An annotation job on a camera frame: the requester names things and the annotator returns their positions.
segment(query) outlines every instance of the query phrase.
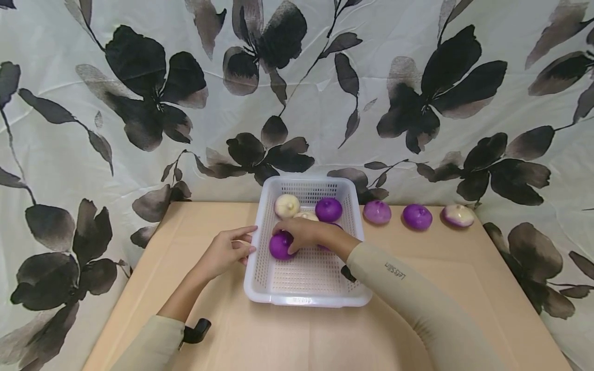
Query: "white plastic basket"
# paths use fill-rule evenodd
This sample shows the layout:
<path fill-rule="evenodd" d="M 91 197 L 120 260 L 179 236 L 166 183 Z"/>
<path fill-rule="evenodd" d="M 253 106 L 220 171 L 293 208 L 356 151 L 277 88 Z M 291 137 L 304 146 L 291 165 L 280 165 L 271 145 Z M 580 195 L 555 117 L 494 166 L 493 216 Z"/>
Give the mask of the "white plastic basket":
<path fill-rule="evenodd" d="M 293 259 L 278 261 L 270 255 L 268 244 L 272 228 L 280 221 L 274 202 L 282 194 L 295 195 L 302 211 L 313 211 L 324 197 L 334 197 L 343 206 L 336 222 L 346 232 L 363 240 L 363 225 L 355 185 L 349 179 L 335 177 L 273 176 L 264 182 L 250 255 L 244 278 L 244 290 L 254 302 L 275 305 L 315 307 L 363 306 L 371 300 L 371 291 L 359 281 L 351 283 L 340 273 L 345 265 L 335 254 L 309 246 Z"/>

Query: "beige sleeve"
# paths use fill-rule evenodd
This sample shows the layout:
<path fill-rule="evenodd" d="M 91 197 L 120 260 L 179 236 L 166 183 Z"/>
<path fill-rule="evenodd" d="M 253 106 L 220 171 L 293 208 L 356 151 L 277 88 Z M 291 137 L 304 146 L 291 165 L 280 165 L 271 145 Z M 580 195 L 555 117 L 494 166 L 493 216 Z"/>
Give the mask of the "beige sleeve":
<path fill-rule="evenodd" d="M 413 268 L 365 242 L 353 250 L 347 266 L 411 325 L 436 371 L 505 370 L 462 308 Z"/>
<path fill-rule="evenodd" d="M 163 371 L 177 353 L 184 338 L 185 324 L 171 318 L 152 316 L 112 371 Z"/>

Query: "light wood surface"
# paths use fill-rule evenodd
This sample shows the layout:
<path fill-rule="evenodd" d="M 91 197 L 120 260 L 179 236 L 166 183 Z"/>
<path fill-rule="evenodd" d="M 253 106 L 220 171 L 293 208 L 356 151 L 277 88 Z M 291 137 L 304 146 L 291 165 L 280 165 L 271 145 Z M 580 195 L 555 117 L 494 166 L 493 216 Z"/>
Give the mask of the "light wood surface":
<path fill-rule="evenodd" d="M 109 318 L 84 370 L 108 370 L 203 254 L 219 230 L 254 223 L 257 204 L 172 204 Z M 365 239 L 402 258 L 452 296 L 510 370 L 569 371 L 545 326 L 480 222 L 455 230 L 434 222 L 414 232 L 392 207 L 384 227 L 364 222 Z M 404 320 L 377 297 L 362 308 L 258 304 L 243 291 L 244 268 L 212 281 L 188 321 L 211 320 L 205 340 L 185 344 L 173 370 L 432 370 Z"/>

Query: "tabletop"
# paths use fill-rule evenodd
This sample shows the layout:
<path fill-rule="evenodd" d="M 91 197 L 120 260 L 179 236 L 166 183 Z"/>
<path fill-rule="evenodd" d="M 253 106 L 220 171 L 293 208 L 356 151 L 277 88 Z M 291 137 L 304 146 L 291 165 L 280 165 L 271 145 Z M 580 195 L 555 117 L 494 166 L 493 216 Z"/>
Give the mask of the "tabletop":
<path fill-rule="evenodd" d="M 138 263 L 84 370 L 108 370 L 204 253 L 219 230 L 254 223 L 257 204 L 176 202 Z M 396 255 L 449 294 L 478 324 L 510 370 L 570 371 L 561 351 L 477 221 L 451 228 L 438 217 L 424 232 L 398 218 L 364 221 L 365 240 Z M 440 207 L 429 207 L 439 215 Z M 361 308 L 287 307 L 251 302 L 239 264 L 204 289 L 188 324 L 212 322 L 184 344 L 173 370 L 432 370 L 420 339 L 379 298 Z"/>

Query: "fabric backdrop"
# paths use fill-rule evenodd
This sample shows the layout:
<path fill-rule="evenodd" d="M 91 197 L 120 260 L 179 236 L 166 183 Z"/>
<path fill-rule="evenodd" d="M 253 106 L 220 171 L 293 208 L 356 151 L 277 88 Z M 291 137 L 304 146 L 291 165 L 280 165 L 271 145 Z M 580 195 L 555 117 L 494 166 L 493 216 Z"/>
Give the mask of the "fabric backdrop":
<path fill-rule="evenodd" d="M 171 201 L 257 201 L 307 172 L 361 203 L 473 207 L 593 370 L 592 17 L 579 0 L 0 0 L 0 369 L 80 369 Z"/>

